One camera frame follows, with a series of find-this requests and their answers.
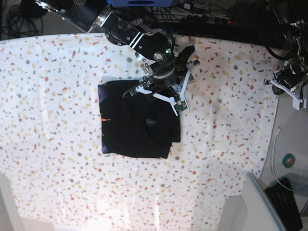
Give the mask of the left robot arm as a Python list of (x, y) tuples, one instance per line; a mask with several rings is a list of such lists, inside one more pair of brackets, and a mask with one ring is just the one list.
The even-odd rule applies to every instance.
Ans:
[(308, 8), (306, 0), (268, 0), (267, 4), (274, 12), (285, 41), (290, 46), (286, 56), (273, 52), (270, 46), (265, 45), (267, 51), (276, 59), (284, 61), (281, 70), (274, 74), (272, 80), (266, 80), (267, 85), (272, 85), (275, 95), (281, 95), (288, 90), (294, 93), (301, 85), (300, 96), (303, 88), (308, 83)]

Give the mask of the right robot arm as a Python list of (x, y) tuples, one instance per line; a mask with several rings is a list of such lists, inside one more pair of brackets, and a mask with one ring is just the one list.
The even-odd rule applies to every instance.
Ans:
[(111, 43), (131, 47), (146, 74), (137, 88), (184, 88), (194, 81), (191, 74), (194, 63), (188, 59), (195, 47), (187, 46), (179, 52), (171, 33), (151, 29), (141, 18), (129, 22), (100, 0), (37, 0), (35, 3), (84, 32), (102, 29)]

